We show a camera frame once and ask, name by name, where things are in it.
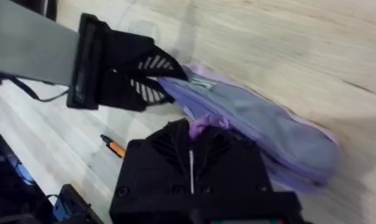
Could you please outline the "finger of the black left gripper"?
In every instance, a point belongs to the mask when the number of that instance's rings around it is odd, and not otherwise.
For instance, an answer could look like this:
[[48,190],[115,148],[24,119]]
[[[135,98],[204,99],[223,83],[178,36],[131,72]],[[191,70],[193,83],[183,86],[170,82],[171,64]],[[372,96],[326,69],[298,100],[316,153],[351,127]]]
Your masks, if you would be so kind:
[[156,80],[131,79],[130,84],[149,106],[175,102],[175,99]]
[[138,60],[137,68],[143,70],[147,77],[188,79],[179,62],[156,45]]

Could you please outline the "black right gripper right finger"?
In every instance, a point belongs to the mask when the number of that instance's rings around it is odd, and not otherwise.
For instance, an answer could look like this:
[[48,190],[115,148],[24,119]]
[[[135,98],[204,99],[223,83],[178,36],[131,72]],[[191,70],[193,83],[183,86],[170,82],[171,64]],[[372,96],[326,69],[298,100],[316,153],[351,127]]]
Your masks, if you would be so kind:
[[257,143],[233,130],[207,127],[193,141],[194,183],[199,194],[272,191]]

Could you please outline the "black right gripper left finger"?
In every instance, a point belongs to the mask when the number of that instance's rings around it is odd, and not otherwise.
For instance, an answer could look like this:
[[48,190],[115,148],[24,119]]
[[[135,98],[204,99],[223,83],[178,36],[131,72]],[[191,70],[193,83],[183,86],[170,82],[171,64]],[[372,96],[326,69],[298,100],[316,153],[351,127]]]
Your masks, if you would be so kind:
[[115,195],[191,195],[193,159],[187,119],[132,139],[122,160]]

